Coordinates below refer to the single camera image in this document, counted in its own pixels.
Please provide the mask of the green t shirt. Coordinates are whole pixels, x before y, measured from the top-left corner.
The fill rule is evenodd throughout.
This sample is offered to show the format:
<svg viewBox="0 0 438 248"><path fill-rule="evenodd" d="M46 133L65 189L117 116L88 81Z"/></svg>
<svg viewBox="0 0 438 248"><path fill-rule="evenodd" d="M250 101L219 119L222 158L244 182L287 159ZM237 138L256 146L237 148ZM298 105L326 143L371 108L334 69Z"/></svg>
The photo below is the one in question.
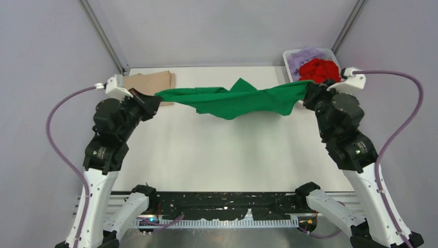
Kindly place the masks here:
<svg viewBox="0 0 438 248"><path fill-rule="evenodd" d="M223 87L174 88L156 93L164 102L193 107L198 114L210 114L233 120L244 114L267 111L288 116L295 103L304 99L312 80L286 83L268 89L257 89L238 79L230 89Z"/></svg>

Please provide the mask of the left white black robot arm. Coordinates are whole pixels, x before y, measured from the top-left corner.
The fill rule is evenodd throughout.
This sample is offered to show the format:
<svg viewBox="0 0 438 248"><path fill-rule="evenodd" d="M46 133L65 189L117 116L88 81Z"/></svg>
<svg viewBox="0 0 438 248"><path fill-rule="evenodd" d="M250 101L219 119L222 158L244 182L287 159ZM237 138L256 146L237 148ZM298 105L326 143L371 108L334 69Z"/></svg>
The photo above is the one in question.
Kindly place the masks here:
<svg viewBox="0 0 438 248"><path fill-rule="evenodd" d="M121 238L141 213L152 214L158 209L156 189L139 184L127 202L109 219L105 218L114 183L129 150L127 141L139 123L154 117L162 100L131 88L122 99L110 97L99 102L93 116L95 134L85 149L83 172L61 154L48 136L54 150L83 183L71 231L56 247L119 247Z"/></svg>

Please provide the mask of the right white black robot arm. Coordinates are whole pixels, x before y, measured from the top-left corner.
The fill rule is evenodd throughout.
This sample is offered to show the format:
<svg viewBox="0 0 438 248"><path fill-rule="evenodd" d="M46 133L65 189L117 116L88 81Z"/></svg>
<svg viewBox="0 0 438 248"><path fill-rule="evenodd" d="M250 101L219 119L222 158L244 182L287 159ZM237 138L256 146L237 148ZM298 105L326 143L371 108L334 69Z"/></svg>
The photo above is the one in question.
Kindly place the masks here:
<svg viewBox="0 0 438 248"><path fill-rule="evenodd" d="M314 111L319 134L331 159L353 187L364 216L353 213L314 182L295 190L295 206L324 215L343 231L353 247L419 247L389 195L372 141L359 130L364 111L352 95L309 83L303 104Z"/></svg>

